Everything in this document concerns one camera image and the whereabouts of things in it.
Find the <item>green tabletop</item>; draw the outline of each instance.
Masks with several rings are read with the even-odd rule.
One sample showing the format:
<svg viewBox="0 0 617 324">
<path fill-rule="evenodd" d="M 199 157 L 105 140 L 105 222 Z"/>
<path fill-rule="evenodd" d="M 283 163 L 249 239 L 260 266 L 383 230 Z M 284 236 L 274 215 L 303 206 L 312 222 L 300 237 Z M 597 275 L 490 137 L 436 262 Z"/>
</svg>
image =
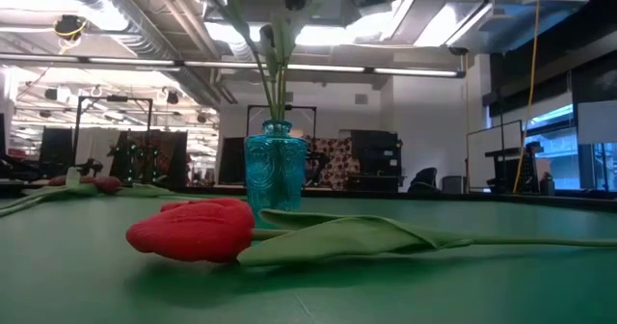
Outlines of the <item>green tabletop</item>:
<svg viewBox="0 0 617 324">
<path fill-rule="evenodd" d="M 0 323 L 617 323 L 617 250 L 469 247 L 241 268 L 134 251 L 165 201 L 49 202 L 0 219 Z M 503 202 L 303 199 L 441 230 L 617 238 L 617 215 Z"/>
</svg>

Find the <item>chair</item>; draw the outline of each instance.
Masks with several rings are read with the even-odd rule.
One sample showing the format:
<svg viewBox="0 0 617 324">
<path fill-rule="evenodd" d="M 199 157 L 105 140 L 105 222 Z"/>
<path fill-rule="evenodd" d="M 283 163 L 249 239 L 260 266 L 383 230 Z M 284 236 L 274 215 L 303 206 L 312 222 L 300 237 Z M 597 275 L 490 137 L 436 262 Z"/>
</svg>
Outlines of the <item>chair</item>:
<svg viewBox="0 0 617 324">
<path fill-rule="evenodd" d="M 446 194 L 463 194 L 467 187 L 467 178 L 461 175 L 447 175 L 442 178 L 442 192 Z"/>
<path fill-rule="evenodd" d="M 426 168 L 416 174 L 407 190 L 408 193 L 439 193 L 437 188 L 437 169 Z"/>
</svg>

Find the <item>glass vase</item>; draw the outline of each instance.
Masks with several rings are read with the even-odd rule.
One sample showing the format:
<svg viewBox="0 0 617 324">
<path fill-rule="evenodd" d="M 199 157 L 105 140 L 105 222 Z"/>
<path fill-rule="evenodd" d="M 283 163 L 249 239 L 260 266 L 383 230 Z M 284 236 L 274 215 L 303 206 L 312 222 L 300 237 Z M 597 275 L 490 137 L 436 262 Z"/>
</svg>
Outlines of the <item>glass vase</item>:
<svg viewBox="0 0 617 324">
<path fill-rule="evenodd" d="M 307 142 L 289 136 L 290 128 L 288 121 L 265 121 L 263 134 L 244 142 L 247 196 L 255 214 L 262 208 L 300 208 Z"/>
</svg>

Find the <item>desk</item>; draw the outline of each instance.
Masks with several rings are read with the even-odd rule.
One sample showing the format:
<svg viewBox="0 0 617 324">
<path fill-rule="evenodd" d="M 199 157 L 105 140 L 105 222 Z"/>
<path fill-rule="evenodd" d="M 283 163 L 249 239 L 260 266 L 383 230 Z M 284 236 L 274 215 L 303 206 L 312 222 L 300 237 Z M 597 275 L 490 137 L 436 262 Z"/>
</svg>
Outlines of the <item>desk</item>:
<svg viewBox="0 0 617 324">
<path fill-rule="evenodd" d="M 217 267 L 126 243 L 126 229 L 165 202 L 48 202 L 0 219 L 0 323 L 617 322 L 617 250 L 469 247 Z M 302 210 L 444 230 L 617 237 L 613 213 L 510 202 L 302 198 Z"/>
</svg>

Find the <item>white wall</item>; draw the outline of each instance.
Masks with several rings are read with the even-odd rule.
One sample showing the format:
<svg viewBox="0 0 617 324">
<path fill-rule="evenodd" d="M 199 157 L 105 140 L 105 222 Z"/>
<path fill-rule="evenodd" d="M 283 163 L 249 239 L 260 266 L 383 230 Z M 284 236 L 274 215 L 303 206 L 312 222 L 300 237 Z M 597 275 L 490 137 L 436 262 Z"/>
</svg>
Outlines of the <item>white wall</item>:
<svg viewBox="0 0 617 324">
<path fill-rule="evenodd" d="M 248 104 L 266 105 L 267 101 L 261 85 L 229 82 L 228 88 L 241 102 L 239 105 L 228 105 L 221 109 L 221 137 L 244 137 L 246 135 L 246 113 Z M 317 137 L 337 138 L 338 132 L 345 129 L 377 130 L 379 129 L 380 92 L 373 91 L 368 84 L 322 84 L 296 83 L 287 84 L 287 90 L 294 93 L 293 105 L 317 107 Z M 368 103 L 356 105 L 355 95 L 366 94 Z M 252 121 L 256 129 L 269 114 L 262 115 Z M 288 119 L 303 129 L 306 134 L 312 134 L 312 123 L 306 122 L 306 117 L 300 114 L 289 114 Z"/>
<path fill-rule="evenodd" d="M 486 125 L 482 94 L 490 90 L 489 57 L 477 56 L 468 75 L 469 131 L 474 131 Z M 465 79 L 393 77 L 393 113 L 386 103 L 382 116 L 388 124 L 386 116 L 392 114 L 393 130 L 403 141 L 401 160 L 407 178 L 401 190 L 407 190 L 416 173 L 428 167 L 438 169 L 438 183 L 443 176 L 466 175 L 465 92 Z"/>
<path fill-rule="evenodd" d="M 394 131 L 394 78 L 391 77 L 380 94 L 379 126 L 384 131 Z"/>
</svg>

